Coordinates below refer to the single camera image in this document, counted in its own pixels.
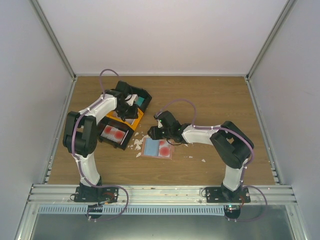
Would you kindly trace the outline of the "yellow bin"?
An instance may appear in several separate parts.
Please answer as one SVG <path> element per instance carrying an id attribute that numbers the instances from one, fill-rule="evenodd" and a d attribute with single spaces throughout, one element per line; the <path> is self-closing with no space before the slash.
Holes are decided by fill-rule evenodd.
<path id="1" fill-rule="evenodd" d="M 138 114 L 138 118 L 126 118 L 125 121 L 123 121 L 115 111 L 110 111 L 106 115 L 106 117 L 111 120 L 117 121 L 119 123 L 125 124 L 135 131 L 137 129 L 142 117 L 144 116 L 144 112 L 140 108 L 138 108 L 137 114 Z"/>

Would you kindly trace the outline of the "black bin with red cards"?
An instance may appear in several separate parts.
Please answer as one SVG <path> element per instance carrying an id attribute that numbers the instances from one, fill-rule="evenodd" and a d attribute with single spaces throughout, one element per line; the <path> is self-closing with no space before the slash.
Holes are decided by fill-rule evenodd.
<path id="1" fill-rule="evenodd" d="M 98 140 L 108 143 L 114 148 L 125 150 L 129 144 L 134 130 L 121 119 L 104 117 L 97 125 Z"/>

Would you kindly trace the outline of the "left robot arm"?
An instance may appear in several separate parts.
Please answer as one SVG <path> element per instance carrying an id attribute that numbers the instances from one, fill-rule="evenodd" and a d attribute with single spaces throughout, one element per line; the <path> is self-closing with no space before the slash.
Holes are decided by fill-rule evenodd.
<path id="1" fill-rule="evenodd" d="M 88 107 L 67 114 L 62 144 L 74 158 L 80 175 L 79 188 L 74 194 L 75 202 L 115 200 L 116 196 L 107 190 L 119 187 L 103 186 L 95 163 L 98 124 L 112 111 L 123 121 L 138 118 L 138 98 L 131 85 L 119 81 L 115 89 L 103 90 L 99 98 Z"/>

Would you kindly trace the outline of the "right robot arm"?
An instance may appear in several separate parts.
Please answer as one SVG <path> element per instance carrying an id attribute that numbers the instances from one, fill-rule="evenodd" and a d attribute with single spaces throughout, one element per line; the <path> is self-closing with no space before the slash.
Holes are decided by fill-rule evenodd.
<path id="1" fill-rule="evenodd" d="M 243 189 L 247 165 L 254 159 L 253 142 L 231 121 L 221 125 L 197 126 L 179 123 L 169 111 L 155 115 L 157 125 L 147 134 L 153 140 L 173 140 L 177 144 L 205 144 L 215 148 L 225 163 L 221 183 L 221 196 L 228 203 L 234 202 Z"/>

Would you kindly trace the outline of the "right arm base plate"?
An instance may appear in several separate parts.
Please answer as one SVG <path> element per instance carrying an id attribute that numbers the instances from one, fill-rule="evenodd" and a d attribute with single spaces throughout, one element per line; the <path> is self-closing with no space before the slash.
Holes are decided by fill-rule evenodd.
<path id="1" fill-rule="evenodd" d="M 225 186 L 206 187 L 204 189 L 208 203 L 250 203 L 251 197 L 247 187 L 239 186 L 232 191 Z"/>

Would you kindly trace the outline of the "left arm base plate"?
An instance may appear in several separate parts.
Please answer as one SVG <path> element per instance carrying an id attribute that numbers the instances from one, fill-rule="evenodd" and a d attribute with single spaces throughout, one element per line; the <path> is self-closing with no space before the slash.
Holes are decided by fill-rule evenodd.
<path id="1" fill-rule="evenodd" d="M 118 187 L 97 188 L 81 184 L 70 195 L 70 200 L 76 203 L 116 203 L 118 192 Z"/>

